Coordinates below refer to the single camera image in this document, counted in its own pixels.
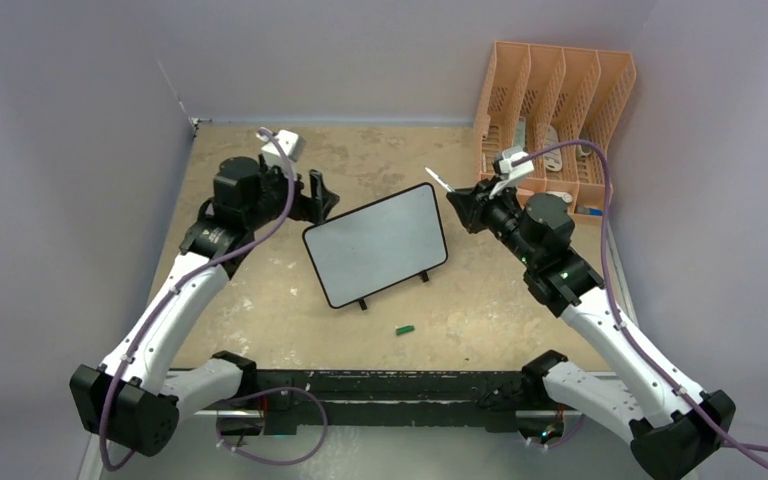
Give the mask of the green marker cap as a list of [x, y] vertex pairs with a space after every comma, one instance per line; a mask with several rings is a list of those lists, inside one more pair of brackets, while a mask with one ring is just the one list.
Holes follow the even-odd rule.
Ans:
[[413, 325], [406, 325], [406, 326], [398, 327], [395, 330], [395, 334], [397, 336], [401, 336], [401, 335], [405, 335], [407, 333], [413, 332], [414, 330], [415, 330], [415, 327]]

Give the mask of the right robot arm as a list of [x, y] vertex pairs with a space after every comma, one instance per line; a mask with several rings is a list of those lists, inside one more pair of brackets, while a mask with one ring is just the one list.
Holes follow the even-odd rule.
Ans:
[[611, 299], [609, 284], [571, 245], [575, 223], [562, 199], [538, 193], [521, 205], [513, 189], [494, 192], [494, 185], [449, 187], [446, 198], [468, 232], [492, 233], [525, 266], [531, 295], [578, 332], [623, 383], [612, 387], [549, 350], [523, 367], [524, 399], [580, 411], [627, 443], [653, 479], [684, 478], [723, 445], [733, 400], [685, 375]]

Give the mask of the green whiteboard marker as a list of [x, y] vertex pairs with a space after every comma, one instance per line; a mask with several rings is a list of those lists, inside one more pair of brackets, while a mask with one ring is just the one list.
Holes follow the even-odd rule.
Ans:
[[429, 167], [424, 168], [425, 172], [447, 193], [454, 192], [455, 189], [447, 183], [440, 175]]

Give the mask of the white whiteboard black frame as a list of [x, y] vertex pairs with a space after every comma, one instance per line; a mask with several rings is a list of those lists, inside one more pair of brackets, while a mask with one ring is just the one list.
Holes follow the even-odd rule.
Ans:
[[447, 262], [434, 187], [420, 183], [303, 231], [327, 305], [340, 309]]

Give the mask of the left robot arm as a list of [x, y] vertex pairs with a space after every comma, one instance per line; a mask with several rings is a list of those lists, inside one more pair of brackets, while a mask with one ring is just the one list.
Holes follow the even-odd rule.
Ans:
[[212, 299], [230, 283], [270, 222], [323, 223], [339, 203], [323, 175], [304, 181], [263, 157], [224, 160], [213, 194], [199, 208], [161, 289], [132, 330], [96, 367], [79, 366], [69, 388], [84, 428], [129, 454], [158, 454], [178, 425], [226, 401], [244, 409], [257, 399], [254, 361], [221, 351], [201, 367], [177, 375], [172, 361]]

